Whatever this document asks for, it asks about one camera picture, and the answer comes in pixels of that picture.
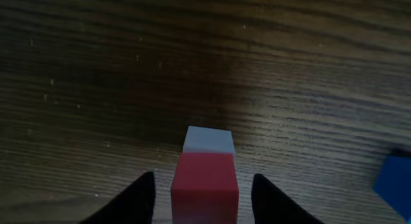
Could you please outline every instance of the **cube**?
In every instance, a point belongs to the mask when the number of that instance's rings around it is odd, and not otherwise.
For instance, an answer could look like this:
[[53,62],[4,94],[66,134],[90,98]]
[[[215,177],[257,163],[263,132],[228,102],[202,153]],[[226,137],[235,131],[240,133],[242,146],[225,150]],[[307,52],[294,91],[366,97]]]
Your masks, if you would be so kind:
[[171,185],[173,224],[235,224],[238,185],[230,153],[182,153]]
[[236,156],[231,131],[189,126],[183,152],[231,153]]
[[387,157],[374,191],[411,223],[411,158]]

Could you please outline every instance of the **red block front face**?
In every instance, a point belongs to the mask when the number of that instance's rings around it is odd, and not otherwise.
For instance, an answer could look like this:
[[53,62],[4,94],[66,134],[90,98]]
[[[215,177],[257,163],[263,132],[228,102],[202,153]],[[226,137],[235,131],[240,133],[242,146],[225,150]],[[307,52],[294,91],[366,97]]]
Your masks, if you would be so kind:
[[171,185],[173,224],[235,224],[238,185],[225,153],[183,153]]

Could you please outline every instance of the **red block top face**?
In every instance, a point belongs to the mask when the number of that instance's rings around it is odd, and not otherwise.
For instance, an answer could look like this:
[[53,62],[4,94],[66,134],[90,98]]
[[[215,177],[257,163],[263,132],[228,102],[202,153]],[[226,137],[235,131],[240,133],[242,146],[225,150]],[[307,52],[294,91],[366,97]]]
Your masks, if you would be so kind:
[[232,154],[181,154],[171,190],[238,191]]

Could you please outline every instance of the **white block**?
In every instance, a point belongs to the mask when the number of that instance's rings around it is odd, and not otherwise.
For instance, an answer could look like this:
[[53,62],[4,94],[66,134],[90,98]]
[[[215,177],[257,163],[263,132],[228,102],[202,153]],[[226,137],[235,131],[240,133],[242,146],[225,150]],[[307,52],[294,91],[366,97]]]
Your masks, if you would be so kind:
[[236,156],[231,131],[189,126],[183,152],[231,153]]

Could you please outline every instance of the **wood grain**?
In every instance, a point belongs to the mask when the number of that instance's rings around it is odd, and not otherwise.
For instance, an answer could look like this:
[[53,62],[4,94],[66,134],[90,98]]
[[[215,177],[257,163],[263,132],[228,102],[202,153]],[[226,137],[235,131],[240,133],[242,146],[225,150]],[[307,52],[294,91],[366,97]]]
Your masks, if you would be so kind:
[[189,125],[231,130],[239,223],[262,173],[325,223],[401,223],[372,191],[411,141],[411,0],[0,0],[0,223],[74,223]]

